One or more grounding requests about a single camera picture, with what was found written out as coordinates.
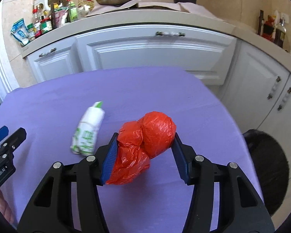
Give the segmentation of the person's hand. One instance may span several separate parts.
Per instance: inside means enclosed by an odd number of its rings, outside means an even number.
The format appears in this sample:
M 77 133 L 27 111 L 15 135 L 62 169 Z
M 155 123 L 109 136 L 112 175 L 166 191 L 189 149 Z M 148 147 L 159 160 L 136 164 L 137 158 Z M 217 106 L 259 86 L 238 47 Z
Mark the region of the person's hand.
M 0 190 L 0 212 L 10 224 L 14 223 L 14 216 L 12 214 L 11 208 L 9 207 L 8 203 L 4 199 L 3 193 Z

